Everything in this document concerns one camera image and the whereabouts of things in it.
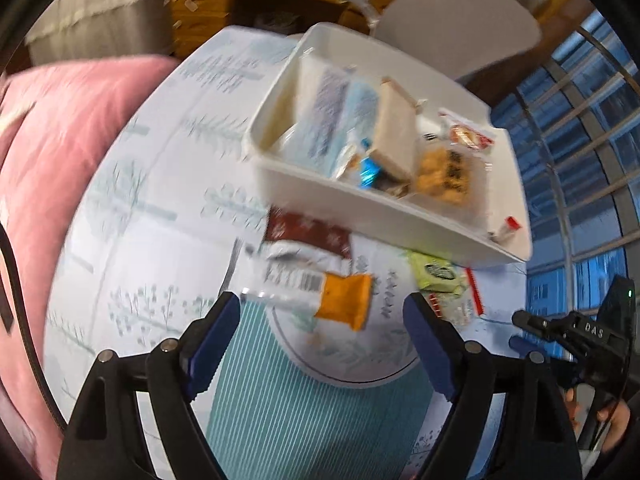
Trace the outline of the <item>person's hand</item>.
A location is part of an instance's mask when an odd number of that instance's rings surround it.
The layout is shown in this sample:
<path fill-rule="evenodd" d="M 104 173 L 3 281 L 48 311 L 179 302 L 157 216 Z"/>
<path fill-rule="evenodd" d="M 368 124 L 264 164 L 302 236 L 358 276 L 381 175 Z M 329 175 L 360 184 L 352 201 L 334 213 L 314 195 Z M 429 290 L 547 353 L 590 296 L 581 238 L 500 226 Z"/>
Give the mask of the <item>person's hand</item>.
<path fill-rule="evenodd" d="M 580 411 L 580 406 L 577 402 L 576 391 L 574 389 L 565 391 L 564 403 L 573 429 L 577 431 L 580 423 L 576 419 L 576 416 Z M 617 404 L 610 404 L 606 408 L 602 408 L 601 411 L 598 411 L 597 419 L 599 419 L 600 422 L 607 422 L 610 425 L 608 435 L 601 446 L 601 452 L 608 453 L 623 439 L 630 421 L 630 409 L 624 401 L 620 401 Z"/>

